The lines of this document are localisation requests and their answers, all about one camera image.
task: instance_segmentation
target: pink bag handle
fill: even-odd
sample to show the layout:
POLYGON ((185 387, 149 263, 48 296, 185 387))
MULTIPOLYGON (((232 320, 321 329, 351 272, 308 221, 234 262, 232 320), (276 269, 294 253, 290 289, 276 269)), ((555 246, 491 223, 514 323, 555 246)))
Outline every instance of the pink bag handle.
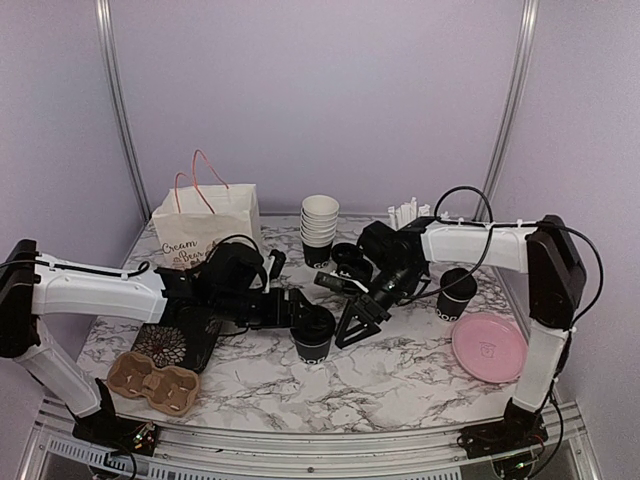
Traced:
POLYGON ((204 154, 202 150, 198 148, 195 152, 193 152, 193 161, 191 162, 191 175, 193 175, 193 186, 196 188, 198 193, 200 193, 200 188, 198 185, 198 177, 196 177, 196 162, 198 161, 198 154, 202 156, 202 159, 205 161, 205 163, 207 164, 209 169, 213 172, 213 174, 216 176, 216 178, 220 180, 220 183, 222 183, 225 187, 227 187, 227 190, 229 190, 229 184, 220 178, 220 175, 218 175, 218 172, 216 172, 216 170, 213 168, 207 156, 204 154))
MULTIPOLYGON (((176 178, 173 182, 173 194, 176 196, 176 205, 178 206, 178 213, 182 213, 182 209, 180 208, 180 197, 178 197, 178 179, 180 177, 188 178, 189 180, 191 180, 191 184, 195 187, 193 180, 189 178, 189 175, 183 172, 176 173, 176 178)), ((209 204, 209 202, 207 202, 207 199, 204 198, 204 196, 202 195, 202 192, 200 192, 200 189, 196 188, 196 191, 198 192, 198 195, 200 195, 200 198, 202 198, 202 201, 207 205, 207 207, 209 207, 209 210, 211 210, 211 213, 215 215, 216 212, 213 210, 213 207, 209 204)))
POLYGON ((202 158, 204 159, 205 163, 207 164, 207 166, 209 167, 209 169, 213 172, 213 174, 216 176, 216 178, 218 180, 220 180, 220 183, 222 183, 225 187, 227 187, 227 190, 229 190, 229 184, 227 182, 225 182, 224 180, 222 180, 222 178, 220 178, 220 175, 218 175, 218 172, 216 172, 216 170, 213 168, 213 165, 211 165, 211 163, 209 162, 209 159, 207 158, 207 156, 204 154, 204 152, 202 150, 200 150, 199 148, 196 149, 195 152, 193 152, 193 161, 191 162, 191 174, 193 175, 193 179, 190 179, 189 176, 183 172, 178 172, 176 174, 176 178, 174 181, 174 193, 176 196, 176 205, 178 206, 178 213, 182 213, 182 210, 180 209, 180 199, 178 198, 178 179, 183 176, 185 178, 189 178, 189 180, 191 180, 191 183, 193 184, 193 187, 196 189, 196 192, 198 192, 198 195, 200 195, 200 198, 202 199, 202 201, 207 205, 207 207, 209 207, 209 210, 211 210, 211 213, 213 213, 215 215, 215 210, 213 209, 213 207, 211 206, 211 204, 209 204, 209 202, 207 201, 207 199, 205 198, 205 196, 202 194, 202 192, 200 191, 200 186, 198 185, 198 178, 196 177, 196 162, 198 161, 198 153, 202 156, 202 158))

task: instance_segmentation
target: metal frame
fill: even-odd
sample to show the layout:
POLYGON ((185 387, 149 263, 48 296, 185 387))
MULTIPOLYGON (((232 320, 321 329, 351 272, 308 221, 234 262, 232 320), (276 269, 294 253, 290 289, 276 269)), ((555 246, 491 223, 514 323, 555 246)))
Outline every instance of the metal frame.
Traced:
POLYGON ((127 163, 127 170, 131 178, 133 192, 140 209, 140 215, 144 223, 151 218, 151 206, 142 180, 138 158, 133 145, 131 127, 127 118, 127 111, 124 104, 120 72, 118 71, 118 60, 116 55, 116 44, 111 26, 111 7, 109 0, 96 0, 96 13, 98 17, 98 31, 100 33, 100 43, 103 49, 103 57, 107 72, 107 81, 111 93, 116 122, 120 131, 120 140, 127 163))
MULTIPOLYGON (((489 165, 489 171, 487 172, 487 178, 485 179, 484 186, 482 187, 482 191, 485 193, 487 198, 489 198, 489 201, 493 200, 498 187, 498 180, 504 166, 513 122, 524 91, 527 70, 529 68, 529 60, 533 49, 533 36, 536 27, 536 20, 538 18, 538 3, 539 0, 524 1, 522 22, 520 24, 520 34, 518 36, 518 43, 516 46, 516 56, 513 62, 511 83, 507 94, 507 103, 505 104, 504 112, 502 114, 498 137, 493 147, 493 154, 491 156, 491 163, 489 165)), ((486 213, 486 206, 481 200, 478 201, 474 218, 476 220, 482 220, 486 213)))
MULTIPOLYGON (((581 448, 576 454, 579 478, 599 480, 597 471, 589 468, 591 453, 577 405, 567 403, 561 410, 565 417, 565 439, 581 448)), ((550 436, 548 445, 552 445, 558 440, 559 419, 551 406, 543 415, 550 436)), ((456 438, 461 427, 471 424, 473 422, 396 432, 298 434, 160 423, 162 429, 155 455, 152 458, 136 456, 138 478, 406 480, 427 479, 437 473, 443 479, 447 478, 446 474, 455 479, 455 472, 465 465, 486 463, 528 450, 468 460, 464 450, 457 446, 456 438)), ((94 466, 104 465, 108 449, 71 437, 72 427, 73 420, 64 405, 57 399, 45 398, 18 479, 39 479, 48 453, 94 466)), ((128 471, 130 462, 126 457, 118 457, 107 464, 107 469, 128 471)))

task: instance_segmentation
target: black cable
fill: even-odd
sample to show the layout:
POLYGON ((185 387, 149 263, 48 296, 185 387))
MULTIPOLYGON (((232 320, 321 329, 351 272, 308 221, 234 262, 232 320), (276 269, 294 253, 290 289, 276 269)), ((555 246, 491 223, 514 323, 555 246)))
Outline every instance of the black cable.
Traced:
MULTIPOLYGON (((479 222, 469 222, 469 221, 457 222, 457 221, 453 221, 453 220, 443 220, 441 218, 437 218, 436 221, 438 221, 439 223, 445 224, 445 225, 465 225, 465 226, 486 228, 485 224, 479 223, 479 222)), ((602 262, 602 257, 600 256, 600 252, 598 251, 598 248, 595 246, 593 241, 589 237, 587 237, 584 233, 582 233, 579 230, 576 230, 575 228, 567 227, 566 225, 558 225, 558 224, 551 223, 551 222, 545 222, 544 220, 540 220, 540 221, 537 221, 537 222, 521 223, 521 224, 518 224, 518 223, 495 223, 495 224, 493 224, 493 227, 495 227, 495 228, 518 228, 518 227, 551 228, 551 229, 555 229, 555 230, 565 231, 565 232, 567 232, 567 233, 569 233, 571 235, 575 235, 576 237, 578 237, 581 240, 583 240, 589 246, 591 251, 593 252, 593 255, 594 255, 594 257, 596 259, 596 262, 598 264, 598 275, 599 275, 598 288, 596 290, 595 295, 593 296, 593 299, 589 302, 589 304, 584 309, 582 309, 580 311, 580 313, 578 313, 574 317, 573 321, 571 322, 571 327, 575 326, 576 322, 578 320, 580 320, 583 316, 585 316, 587 314, 587 312, 589 312, 589 310, 591 310, 593 308, 593 306, 598 302, 598 300, 600 299, 600 296, 602 295, 602 291, 604 289, 604 263, 602 262)), ((469 277, 469 275, 464 275, 458 281, 456 281, 454 283, 451 283, 446 288, 449 288, 452 285, 455 285, 458 282, 461 282, 462 280, 465 280, 467 277, 469 277)))
POLYGON ((544 470, 547 467, 547 465, 551 463, 551 460, 554 459, 554 457, 557 455, 558 451, 560 450, 560 447, 562 446, 562 439, 564 438, 564 418, 562 418, 562 412, 560 411, 558 402, 554 397, 551 398, 551 404, 556 409, 556 412, 558 413, 558 418, 560 419, 560 436, 558 437, 558 443, 556 444, 556 447, 553 449, 553 452, 551 452, 551 454, 544 461, 544 463, 540 465, 540 467, 535 472, 529 475, 529 479, 537 477, 540 474, 540 472, 542 472, 542 470, 544 470))
POLYGON ((482 251, 482 255, 480 255, 480 259, 476 262, 476 264, 471 268, 471 270, 469 270, 465 275, 463 275, 462 277, 460 277, 459 279, 457 279, 455 282, 451 282, 449 285, 445 286, 445 287, 440 287, 437 288, 435 290, 430 290, 429 292, 420 294, 420 295, 412 295, 412 296, 399 296, 400 299, 402 300, 421 300, 423 298, 427 298, 427 297, 431 297, 433 295, 437 295, 441 292, 444 292, 445 290, 448 290, 451 287, 456 286, 457 284, 459 284, 460 282, 463 282, 464 280, 466 280, 467 278, 469 278, 471 275, 473 275, 484 263, 485 258, 487 258, 487 255, 489 254, 489 248, 491 247, 491 239, 493 238, 493 229, 496 228, 496 224, 491 225, 488 228, 488 235, 487 235, 487 242, 485 243, 484 246, 484 250, 482 251))
POLYGON ((147 261, 142 262, 137 270, 133 271, 121 271, 121 272, 110 272, 107 270, 99 270, 97 268, 88 268, 88 267, 80 267, 78 265, 67 265, 64 263, 54 263, 53 265, 49 262, 45 262, 44 260, 11 260, 9 262, 0 263, 0 269, 5 267, 10 267, 11 265, 41 265, 43 267, 53 267, 59 270, 71 270, 74 272, 82 272, 82 273, 91 273, 94 275, 102 275, 105 277, 121 277, 122 275, 126 275, 128 277, 137 277, 138 275, 142 275, 151 267, 151 264, 147 261))
MULTIPOLYGON (((429 284, 431 283, 431 279, 428 279, 426 281, 422 281, 422 287, 420 287, 420 290, 418 290, 418 293, 416 293, 415 296, 419 296, 422 295, 424 293, 424 291, 427 289, 427 287, 429 286, 429 284)), ((408 299, 407 301, 405 301, 404 303, 400 303, 398 302, 397 305, 399 307, 406 307, 407 305, 411 305, 413 302, 415 302, 417 299, 413 298, 413 299, 408 299)))
POLYGON ((120 451, 122 451, 122 453, 127 455, 131 459, 131 470, 132 470, 129 480, 136 480, 136 477, 138 476, 138 462, 136 462, 136 458, 133 456, 133 453, 131 452, 131 450, 129 450, 128 448, 126 448, 124 445, 120 443, 112 442, 112 444, 118 447, 118 450, 116 450, 115 453, 110 453, 109 455, 111 457, 118 457, 122 455, 120 451))
MULTIPOLYGON (((73 413, 71 411, 71 409, 69 408, 69 405, 65 404, 65 407, 67 407, 67 410, 71 414, 71 417, 73 418, 75 425, 78 428, 80 428, 81 430, 83 430, 86 435, 92 437, 93 433, 86 426, 84 426, 82 423, 80 423, 79 417, 75 413, 73 413)), ((133 452, 131 452, 131 450, 129 450, 124 445, 122 445, 120 442, 102 441, 102 440, 98 441, 98 445, 103 445, 103 444, 108 444, 112 448, 116 449, 115 453, 113 453, 113 452, 109 452, 108 453, 108 455, 110 455, 112 457, 118 457, 118 456, 122 455, 121 453, 119 453, 120 451, 122 451, 124 454, 129 456, 129 458, 131 459, 131 469, 132 469, 132 473, 131 473, 131 476, 129 477, 129 480, 136 480, 136 477, 138 476, 138 462, 136 462, 136 458, 133 456, 133 452)))
POLYGON ((244 238, 245 240, 249 240, 249 242, 253 246, 253 249, 258 253, 260 252, 260 249, 258 248, 258 244, 256 243, 256 241, 253 238, 251 238, 249 235, 244 235, 242 233, 236 233, 234 235, 229 235, 228 237, 225 237, 222 240, 220 240, 218 243, 216 243, 213 246, 213 248, 211 249, 211 251, 207 254, 207 257, 205 258, 204 261, 208 262, 220 245, 222 245, 225 242, 228 242, 229 240, 231 240, 233 238, 244 238))
POLYGON ((442 202, 444 202, 444 200, 449 195, 451 195, 452 193, 460 192, 460 191, 469 191, 469 192, 477 193, 480 196, 480 198, 482 199, 482 201, 484 202, 485 207, 487 207, 487 213, 489 215, 489 221, 493 222, 493 210, 491 209, 491 203, 489 202, 489 199, 487 198, 487 196, 484 194, 484 192, 482 190, 480 190, 479 188, 473 187, 471 185, 460 185, 458 187, 454 187, 451 190, 448 190, 447 192, 445 192, 438 199, 438 202, 436 203, 436 207, 433 209, 433 216, 434 217, 438 217, 438 210, 440 209, 440 205, 442 205, 442 202))

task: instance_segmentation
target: black cup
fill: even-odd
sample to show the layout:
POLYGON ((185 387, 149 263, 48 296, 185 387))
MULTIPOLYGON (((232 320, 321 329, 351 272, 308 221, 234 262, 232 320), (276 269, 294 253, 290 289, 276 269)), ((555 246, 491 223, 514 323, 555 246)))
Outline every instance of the black cup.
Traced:
POLYGON ((317 365, 329 355, 336 319, 329 310, 318 305, 308 310, 309 313, 300 320, 299 325, 291 329, 291 336, 300 360, 317 365))
POLYGON ((312 247, 302 240, 302 251, 304 252, 304 263, 311 268, 324 268, 329 264, 331 257, 331 246, 333 242, 324 247, 312 247))
POLYGON ((342 262, 362 258, 362 251, 353 243, 338 243, 331 250, 331 259, 340 265, 342 262))
MULTIPOLYGON (((448 270, 442 275, 442 278, 440 278, 440 287, 451 285, 468 273, 464 268, 448 270)), ((469 275, 460 283, 440 292, 436 303, 436 313, 438 317, 447 322, 455 322, 460 318, 460 315, 462 315, 464 309, 467 308, 469 301, 475 296, 477 291, 478 284, 473 276, 469 275)))

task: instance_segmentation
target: robotic arm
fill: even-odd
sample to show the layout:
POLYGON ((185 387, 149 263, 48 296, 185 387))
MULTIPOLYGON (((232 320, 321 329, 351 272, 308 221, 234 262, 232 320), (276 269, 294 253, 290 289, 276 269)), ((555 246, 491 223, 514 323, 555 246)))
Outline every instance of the robotic arm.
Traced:
POLYGON ((78 367, 40 317, 78 313, 161 323, 195 306, 253 329, 318 321, 322 307, 311 305, 300 291, 269 287, 285 258, 274 250, 265 262, 242 243, 220 243, 187 271, 150 271, 147 265, 124 272, 39 254, 36 242, 22 240, 0 267, 0 357, 22 365, 65 402, 76 420, 76 437, 151 454, 155 427, 118 417, 106 386, 78 367), (252 288, 256 277, 260 288, 252 288), (151 440, 141 444, 140 437, 151 440))
MULTIPOLYGON (((569 234, 557 216, 542 227, 493 228, 485 265, 529 276, 530 317, 533 319, 524 370, 500 422, 465 428, 459 439, 469 458, 506 452, 547 439, 540 410, 552 382, 568 355, 572 321, 586 282, 586 270, 569 234)), ((358 247, 380 269, 366 292, 349 300, 336 334, 340 348, 381 331, 388 309, 410 298, 429 262, 475 264, 486 247, 490 225, 443 224, 421 217, 394 231, 382 222, 364 229, 358 247)), ((339 289, 339 280, 319 274, 316 283, 339 289)))

